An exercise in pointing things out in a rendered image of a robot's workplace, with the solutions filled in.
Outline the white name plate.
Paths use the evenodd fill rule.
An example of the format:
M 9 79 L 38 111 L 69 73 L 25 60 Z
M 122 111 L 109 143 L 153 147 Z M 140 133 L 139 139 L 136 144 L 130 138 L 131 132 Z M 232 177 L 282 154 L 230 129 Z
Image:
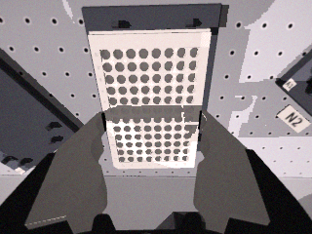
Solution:
M 277 116 L 293 128 L 297 133 L 301 132 L 311 124 L 290 105 L 281 110 Z

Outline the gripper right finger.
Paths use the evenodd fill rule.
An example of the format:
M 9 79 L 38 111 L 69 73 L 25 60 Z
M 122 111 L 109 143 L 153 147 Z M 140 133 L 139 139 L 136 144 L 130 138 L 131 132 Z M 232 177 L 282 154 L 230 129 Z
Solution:
M 207 230 L 312 234 L 310 216 L 252 149 L 205 109 L 200 110 L 198 130 L 205 159 L 197 167 L 193 204 Z

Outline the white well plate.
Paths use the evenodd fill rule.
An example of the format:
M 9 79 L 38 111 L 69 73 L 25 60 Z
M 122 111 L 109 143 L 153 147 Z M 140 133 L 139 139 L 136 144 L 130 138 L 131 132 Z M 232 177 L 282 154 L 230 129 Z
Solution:
M 89 31 L 115 168 L 194 168 L 210 31 Z

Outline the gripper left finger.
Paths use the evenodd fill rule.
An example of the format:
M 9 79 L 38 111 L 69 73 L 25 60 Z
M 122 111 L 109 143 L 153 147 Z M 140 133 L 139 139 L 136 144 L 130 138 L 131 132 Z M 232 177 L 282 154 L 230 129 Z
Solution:
M 92 231 L 107 206 L 98 160 L 107 132 L 101 111 L 48 153 L 0 205 L 0 234 L 77 234 Z

